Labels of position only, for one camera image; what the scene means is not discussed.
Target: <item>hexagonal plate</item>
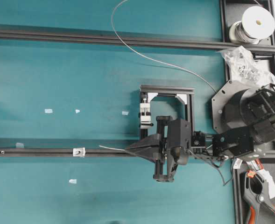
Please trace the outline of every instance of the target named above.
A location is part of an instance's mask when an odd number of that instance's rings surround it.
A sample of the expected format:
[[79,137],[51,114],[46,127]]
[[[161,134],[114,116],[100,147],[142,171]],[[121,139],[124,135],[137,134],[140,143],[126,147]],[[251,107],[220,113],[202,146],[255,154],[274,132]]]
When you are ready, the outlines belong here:
[[239,81],[228,81],[211,99],[213,129],[217,133],[223,133],[229,130],[229,127],[224,124],[221,119],[223,107],[227,104],[227,102],[235,93],[250,88],[250,86],[247,86]]

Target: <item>white spool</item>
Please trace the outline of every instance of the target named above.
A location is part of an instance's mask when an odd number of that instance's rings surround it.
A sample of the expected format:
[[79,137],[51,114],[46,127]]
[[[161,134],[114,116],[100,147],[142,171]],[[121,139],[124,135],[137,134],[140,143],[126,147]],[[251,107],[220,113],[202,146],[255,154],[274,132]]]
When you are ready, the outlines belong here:
[[257,39],[254,44],[270,37],[275,30],[275,20],[272,14],[260,6],[253,6],[244,12],[242,21],[237,21],[231,26],[229,38],[233,43],[241,42],[235,34],[236,25],[240,22],[242,22],[245,33],[249,37]]

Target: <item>clear plastic bag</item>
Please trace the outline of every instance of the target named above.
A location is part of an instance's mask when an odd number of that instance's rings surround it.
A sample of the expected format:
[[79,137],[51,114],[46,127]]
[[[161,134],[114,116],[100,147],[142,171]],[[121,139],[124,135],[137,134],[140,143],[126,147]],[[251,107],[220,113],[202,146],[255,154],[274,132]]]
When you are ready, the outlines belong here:
[[243,46],[222,50],[220,53],[231,68],[232,80],[258,87],[275,84],[275,76],[269,71],[261,70],[252,53]]

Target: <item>teal table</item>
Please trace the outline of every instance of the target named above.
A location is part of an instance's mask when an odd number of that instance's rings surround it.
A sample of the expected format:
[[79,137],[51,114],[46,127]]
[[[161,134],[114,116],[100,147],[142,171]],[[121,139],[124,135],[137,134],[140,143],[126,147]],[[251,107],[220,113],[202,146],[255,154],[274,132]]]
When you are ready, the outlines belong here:
[[[0,24],[111,31],[118,2],[0,0]],[[218,0],[131,0],[115,23],[123,32],[221,40]],[[216,89],[225,82],[217,52],[135,49],[189,68]],[[123,46],[0,40],[0,147],[124,147],[139,138],[141,84],[194,87],[196,130],[213,132],[213,92],[190,74]],[[151,106],[152,120],[182,116],[176,100]],[[222,168],[226,179],[230,165]],[[0,223],[234,223],[232,185],[223,187],[216,170],[190,159],[170,184],[152,180],[153,172],[133,157],[0,158]]]

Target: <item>spool of wire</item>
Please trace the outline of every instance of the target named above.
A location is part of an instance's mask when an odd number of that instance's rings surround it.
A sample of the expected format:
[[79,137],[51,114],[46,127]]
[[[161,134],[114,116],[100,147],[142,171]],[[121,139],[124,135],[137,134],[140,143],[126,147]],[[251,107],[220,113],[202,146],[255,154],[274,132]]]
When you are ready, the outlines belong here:
[[229,31],[233,43],[258,44],[270,37],[275,29],[272,14],[260,6],[248,8],[242,16],[242,21],[235,22]]

